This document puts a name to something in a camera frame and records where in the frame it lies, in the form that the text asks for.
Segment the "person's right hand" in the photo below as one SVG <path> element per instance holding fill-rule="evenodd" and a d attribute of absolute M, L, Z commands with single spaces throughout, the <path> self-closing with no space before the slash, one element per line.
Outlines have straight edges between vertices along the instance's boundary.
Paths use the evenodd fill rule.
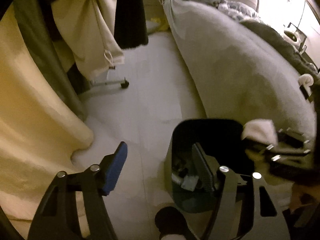
<path fill-rule="evenodd" d="M 294 183 L 292 185 L 292 194 L 289 204 L 289 210 L 291 213 L 294 213 L 298 208 L 305 206 L 302 203 L 302 197 L 304 195 L 309 195 L 312 199 L 312 203 L 319 204 L 319 185 L 300 185 Z"/>

